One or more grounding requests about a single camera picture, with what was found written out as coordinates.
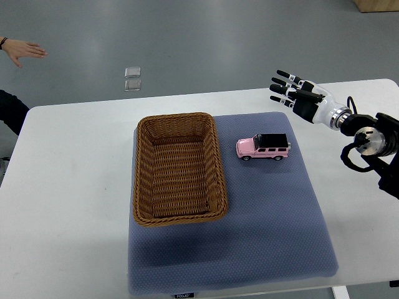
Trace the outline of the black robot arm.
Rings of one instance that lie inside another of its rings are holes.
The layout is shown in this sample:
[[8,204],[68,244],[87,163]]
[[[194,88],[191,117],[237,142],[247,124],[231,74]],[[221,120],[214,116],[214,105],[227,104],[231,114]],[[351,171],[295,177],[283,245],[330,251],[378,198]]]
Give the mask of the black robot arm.
[[316,83],[278,70],[282,78],[272,78],[270,99],[292,109],[293,113],[313,124],[324,124],[332,130],[351,136],[353,141],[342,149],[340,159],[346,167],[359,173],[375,171],[378,187],[398,197],[398,120],[384,113],[374,117],[359,114],[354,99],[347,103]]

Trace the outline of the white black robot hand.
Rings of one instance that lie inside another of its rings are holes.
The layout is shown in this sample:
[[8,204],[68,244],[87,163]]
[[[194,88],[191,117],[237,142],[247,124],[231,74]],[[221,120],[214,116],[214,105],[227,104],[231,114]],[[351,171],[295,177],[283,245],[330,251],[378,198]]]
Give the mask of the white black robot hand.
[[270,99],[293,108],[293,112],[302,119],[315,124],[322,123],[329,128],[340,128],[342,122],[350,115],[349,107],[337,103],[329,91],[316,83],[302,80],[300,77],[283,70],[276,72],[281,77],[287,78],[288,81],[276,77],[271,78],[276,84],[270,85],[270,91],[289,95],[296,101],[276,96],[270,96]]

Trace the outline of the person's bare hand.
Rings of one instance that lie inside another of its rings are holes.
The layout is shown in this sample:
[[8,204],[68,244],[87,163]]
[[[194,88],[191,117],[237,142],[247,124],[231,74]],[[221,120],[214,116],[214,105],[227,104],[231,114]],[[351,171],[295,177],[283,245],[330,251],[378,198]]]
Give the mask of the person's bare hand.
[[20,58],[41,59],[47,56],[46,50],[33,42],[7,39],[1,47],[11,61],[20,69],[22,68],[22,64],[19,61]]

